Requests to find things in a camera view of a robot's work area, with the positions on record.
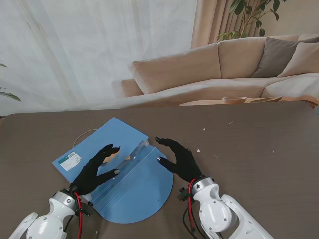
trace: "wooden bowl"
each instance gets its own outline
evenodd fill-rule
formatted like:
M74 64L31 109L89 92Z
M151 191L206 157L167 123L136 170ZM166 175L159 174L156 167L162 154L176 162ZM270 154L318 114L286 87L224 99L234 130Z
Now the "wooden bowl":
M246 100L247 100L247 97L240 97L240 96L223 97L224 104L240 104L240 103L244 103Z

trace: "blue folder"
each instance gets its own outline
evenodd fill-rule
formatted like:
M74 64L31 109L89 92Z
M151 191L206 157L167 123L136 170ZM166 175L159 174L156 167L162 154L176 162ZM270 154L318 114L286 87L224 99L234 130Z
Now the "blue folder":
M116 223L141 221L157 212L168 199L173 174L157 163L165 157L148 145L148 137L116 118L87 137L53 162L59 172L71 183L87 162L104 146L121 147L116 156L97 175L119 168L113 180L98 186L85 198L106 220Z

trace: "sticker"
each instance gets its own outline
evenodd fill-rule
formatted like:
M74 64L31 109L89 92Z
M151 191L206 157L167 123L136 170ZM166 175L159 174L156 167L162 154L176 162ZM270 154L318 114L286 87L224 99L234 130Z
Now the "sticker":
M65 169L65 171L69 171L70 169L78 165L80 161L81 157L77 153L72 152L71 154L58 161L58 163L62 166L62 168Z

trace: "sheer curtain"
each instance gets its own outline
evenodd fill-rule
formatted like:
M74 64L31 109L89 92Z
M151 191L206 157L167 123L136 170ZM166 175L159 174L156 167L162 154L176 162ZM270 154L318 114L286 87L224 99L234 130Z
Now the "sheer curtain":
M195 0L2 0L0 115L113 99L127 65L189 50Z

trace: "black glove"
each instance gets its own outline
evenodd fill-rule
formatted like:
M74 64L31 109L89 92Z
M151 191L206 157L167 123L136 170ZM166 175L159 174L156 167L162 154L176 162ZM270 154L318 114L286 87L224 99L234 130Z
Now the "black glove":
M107 173L96 176L98 168L101 166L104 159L111 156L113 153L117 153L119 150L120 148L113 148L112 144L102 148L92 159L90 159L73 183L71 183L70 191L75 191L79 195L85 195L91 193L97 186L118 175L120 171L118 169L113 169Z
M178 142L169 138L164 139L155 137L155 141L159 144L170 147L175 153L176 164L163 157L157 158L157 161L170 172L176 173L179 177L189 183L194 178L199 179L203 176L190 150L184 148Z

